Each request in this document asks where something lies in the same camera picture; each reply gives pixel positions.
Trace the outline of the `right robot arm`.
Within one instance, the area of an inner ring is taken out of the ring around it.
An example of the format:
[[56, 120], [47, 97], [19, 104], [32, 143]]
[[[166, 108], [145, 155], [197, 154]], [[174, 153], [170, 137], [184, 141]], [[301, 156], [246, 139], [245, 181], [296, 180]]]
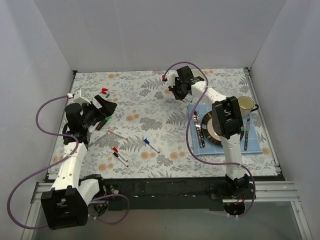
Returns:
[[209, 86], [208, 77], [196, 68], [200, 75], [196, 76], [191, 67], [193, 63], [184, 61], [184, 66], [172, 72], [168, 68], [162, 75], [162, 81], [168, 83], [168, 90], [176, 100], [182, 101], [187, 95], [197, 99], [194, 107], [200, 102], [211, 107], [211, 127], [219, 136], [226, 167], [225, 181], [227, 195], [237, 199], [249, 187], [250, 171], [243, 165], [240, 136], [243, 119], [238, 99], [227, 97]]

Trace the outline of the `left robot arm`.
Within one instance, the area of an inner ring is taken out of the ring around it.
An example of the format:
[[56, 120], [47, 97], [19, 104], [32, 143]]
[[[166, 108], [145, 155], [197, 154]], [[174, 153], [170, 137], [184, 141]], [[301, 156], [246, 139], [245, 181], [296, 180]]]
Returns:
[[101, 200], [106, 196], [106, 187], [99, 177], [80, 179], [83, 160], [91, 140], [90, 127], [110, 117], [117, 104], [96, 95], [100, 104], [78, 94], [70, 94], [73, 103], [64, 108], [66, 124], [62, 129], [64, 161], [49, 191], [41, 195], [41, 205], [51, 230], [84, 226], [88, 221], [88, 205], [92, 198]]

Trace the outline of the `blue cap whiteboard marker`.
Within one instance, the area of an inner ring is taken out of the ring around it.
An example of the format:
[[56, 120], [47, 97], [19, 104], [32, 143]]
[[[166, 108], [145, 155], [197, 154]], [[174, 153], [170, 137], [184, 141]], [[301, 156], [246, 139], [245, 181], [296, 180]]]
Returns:
[[147, 144], [150, 148], [152, 148], [156, 153], [158, 153], [158, 154], [161, 153], [158, 149], [156, 149], [154, 146], [151, 145], [151, 143], [148, 141], [147, 138], [145, 138], [143, 141], [144, 141], [145, 144]]

